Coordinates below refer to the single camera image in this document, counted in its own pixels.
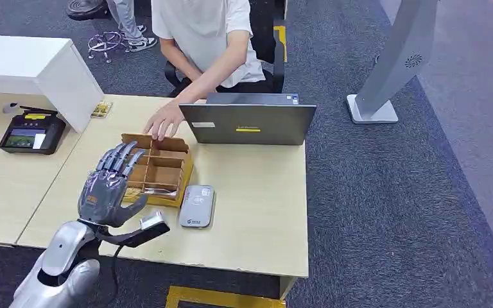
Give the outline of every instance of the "cable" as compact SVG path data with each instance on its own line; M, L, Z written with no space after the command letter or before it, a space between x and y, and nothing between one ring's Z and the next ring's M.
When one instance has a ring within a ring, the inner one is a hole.
M118 276L116 275L116 259L118 259L118 254L120 253L120 250L124 248L124 245L118 246L116 251L114 252L114 255L112 256L112 265L110 266L110 269L112 270L112 280L114 281L114 294L112 295L112 298L107 302L106 305L101 306L101 308L108 307L112 302L116 300L116 297L118 296L118 289L119 289L119 284L118 284Z

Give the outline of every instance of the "person's arm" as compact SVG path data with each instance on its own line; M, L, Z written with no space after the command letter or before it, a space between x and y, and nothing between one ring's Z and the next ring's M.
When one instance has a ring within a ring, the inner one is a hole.
M180 103L192 103L207 95L210 91L226 80L239 66L247 61L247 31L231 31L227 35L227 47L211 67L201 77L192 82L175 99Z
M211 67L199 78L186 87L175 99L160 108L144 127L144 133L152 129L152 138L163 140L169 125L173 125L170 135L173 136L184 116L178 104L194 103L212 92L219 84L247 60L248 40L250 33L245 30L231 31L227 35L227 47Z
M197 80L201 76L199 69L193 66L182 51L176 47L175 40L160 38L160 49L167 60L179 71L183 72L186 77L190 78L190 80Z

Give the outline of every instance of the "yellow tape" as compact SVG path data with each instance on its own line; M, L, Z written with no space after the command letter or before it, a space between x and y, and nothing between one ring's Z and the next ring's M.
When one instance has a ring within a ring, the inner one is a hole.
M286 27L285 26L274 26L273 30L279 32L279 40L284 45L284 61L288 62L288 52L286 51Z
M25 118L37 120L37 119L44 119L46 116L47 116L46 114L26 114Z
M259 128L236 128L236 132L243 132L243 133L259 133L262 130Z
M282 300L170 286L165 308L178 308L181 301L228 308L286 308L286 303Z

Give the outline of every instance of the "chair base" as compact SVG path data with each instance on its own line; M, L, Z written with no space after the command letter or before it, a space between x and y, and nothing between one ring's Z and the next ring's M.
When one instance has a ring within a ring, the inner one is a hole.
M352 122L355 124L391 124L398 121L398 116L390 101L386 101L386 103L371 117L362 117L360 114L356 104L356 94L347 96L347 106L349 107Z
M101 34L96 34L88 41L88 59L93 59L94 53L103 53L106 63L111 63L112 60L108 57L108 51L122 46L125 52L130 52L129 45L118 32L106 31Z
M69 0L65 12L74 21L107 19L108 5L105 0Z

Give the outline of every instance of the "laptop lid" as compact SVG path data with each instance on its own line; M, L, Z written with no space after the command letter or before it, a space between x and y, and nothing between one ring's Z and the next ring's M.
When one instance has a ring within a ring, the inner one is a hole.
M316 110L316 105L293 103L206 103L179 107L198 142L218 144L301 145Z

